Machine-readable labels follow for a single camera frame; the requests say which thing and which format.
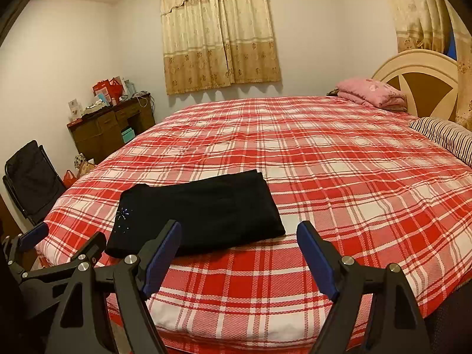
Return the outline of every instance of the metal screw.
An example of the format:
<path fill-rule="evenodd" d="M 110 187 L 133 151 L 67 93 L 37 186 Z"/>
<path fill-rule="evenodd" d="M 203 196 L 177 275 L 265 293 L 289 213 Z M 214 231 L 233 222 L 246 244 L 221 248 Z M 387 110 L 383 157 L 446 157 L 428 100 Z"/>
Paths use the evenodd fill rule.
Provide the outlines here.
<path fill-rule="evenodd" d="M 138 257 L 136 257 L 134 254 L 130 254 L 130 255 L 127 255 L 124 259 L 124 261 L 128 264 L 128 265 L 132 265 L 133 263 L 135 263 L 136 261 L 138 260 Z"/>
<path fill-rule="evenodd" d="M 394 273 L 399 273 L 402 270 L 402 268 L 396 263 L 391 263 L 389 265 L 389 269 L 390 269 L 390 271 L 392 271 Z"/>
<path fill-rule="evenodd" d="M 90 264 L 88 262 L 82 262 L 78 267 L 80 271 L 86 271 L 90 267 Z"/>
<path fill-rule="evenodd" d="M 341 262 L 347 266 L 351 266 L 355 261 L 350 255 L 345 255 L 343 258 L 341 258 Z"/>

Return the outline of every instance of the striped pillow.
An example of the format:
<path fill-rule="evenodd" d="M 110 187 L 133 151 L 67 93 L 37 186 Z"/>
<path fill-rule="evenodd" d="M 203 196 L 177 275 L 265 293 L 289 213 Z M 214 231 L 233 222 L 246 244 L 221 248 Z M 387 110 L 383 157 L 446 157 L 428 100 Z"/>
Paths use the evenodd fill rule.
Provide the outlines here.
<path fill-rule="evenodd" d="M 472 132 L 451 121 L 433 117 L 419 118 L 408 126 L 449 150 L 472 167 Z"/>

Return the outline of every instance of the wall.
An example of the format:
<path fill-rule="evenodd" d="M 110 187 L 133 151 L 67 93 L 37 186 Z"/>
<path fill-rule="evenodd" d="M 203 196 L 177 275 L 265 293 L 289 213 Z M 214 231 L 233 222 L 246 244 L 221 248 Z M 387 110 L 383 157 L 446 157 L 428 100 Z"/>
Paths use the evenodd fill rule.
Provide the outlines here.
<path fill-rule="evenodd" d="M 116 6 L 123 74 L 156 100 L 156 120 L 198 102 L 258 96 L 324 95 L 343 70 L 339 0 L 269 0 L 283 81 L 243 84 L 168 97 L 164 82 L 160 0 Z"/>
<path fill-rule="evenodd" d="M 91 87 L 119 74 L 112 56 L 112 7 L 83 0 L 32 0 L 0 47 L 0 165 L 31 140 L 62 177 L 77 149 L 66 128 L 68 101 L 93 101 Z M 0 194 L 21 228 L 31 227 Z"/>
<path fill-rule="evenodd" d="M 396 55 L 395 22 L 389 0 L 340 0 L 346 76 L 372 77 Z"/>

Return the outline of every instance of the mattress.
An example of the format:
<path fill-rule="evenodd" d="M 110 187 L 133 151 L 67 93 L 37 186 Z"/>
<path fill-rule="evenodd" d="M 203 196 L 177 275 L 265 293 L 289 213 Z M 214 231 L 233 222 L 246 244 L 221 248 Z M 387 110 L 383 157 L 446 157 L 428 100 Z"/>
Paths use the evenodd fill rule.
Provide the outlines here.
<path fill-rule="evenodd" d="M 212 102 L 137 136 L 59 198 L 38 245 L 68 261 L 96 231 L 109 235 L 122 191 L 257 169 L 286 236 L 172 262 L 148 301 L 166 345 L 191 353 L 305 353 L 331 302 L 296 243 L 309 220 L 360 264 L 397 262 L 431 314 L 472 263 L 472 169 L 408 128 L 414 117 L 332 97 Z M 99 265 L 116 260 L 103 255 Z M 116 299 L 110 315 L 119 321 Z M 365 331 L 364 296 L 351 345 Z"/>

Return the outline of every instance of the folded black shirt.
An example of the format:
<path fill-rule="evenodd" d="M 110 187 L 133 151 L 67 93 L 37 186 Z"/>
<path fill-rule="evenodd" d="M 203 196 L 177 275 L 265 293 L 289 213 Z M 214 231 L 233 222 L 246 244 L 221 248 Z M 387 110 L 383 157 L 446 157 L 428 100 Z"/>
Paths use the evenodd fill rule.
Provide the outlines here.
<path fill-rule="evenodd" d="M 182 225 L 178 256 L 285 234 L 267 183 L 251 170 L 170 186 L 137 184 L 124 191 L 105 252 L 117 258 L 137 254 L 170 219 Z"/>

